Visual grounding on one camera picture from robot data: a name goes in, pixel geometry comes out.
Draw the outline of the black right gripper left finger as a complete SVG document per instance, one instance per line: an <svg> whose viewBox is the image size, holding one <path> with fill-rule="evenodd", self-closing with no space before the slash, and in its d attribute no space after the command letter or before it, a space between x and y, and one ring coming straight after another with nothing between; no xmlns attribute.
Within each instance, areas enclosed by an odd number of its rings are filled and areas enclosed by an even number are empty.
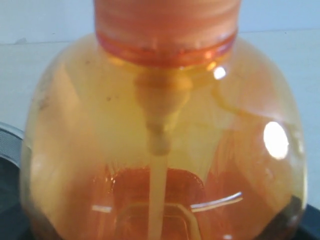
<svg viewBox="0 0 320 240"><path fill-rule="evenodd" d="M19 167L3 157L0 159L0 239L34 239L20 204Z"/></svg>

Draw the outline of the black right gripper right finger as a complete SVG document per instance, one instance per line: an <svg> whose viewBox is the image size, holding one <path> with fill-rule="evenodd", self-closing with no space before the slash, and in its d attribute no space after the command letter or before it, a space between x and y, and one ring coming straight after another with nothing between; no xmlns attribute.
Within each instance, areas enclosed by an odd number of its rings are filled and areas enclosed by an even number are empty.
<svg viewBox="0 0 320 240"><path fill-rule="evenodd" d="M298 227L299 240L320 240L320 210L307 205Z"/></svg>

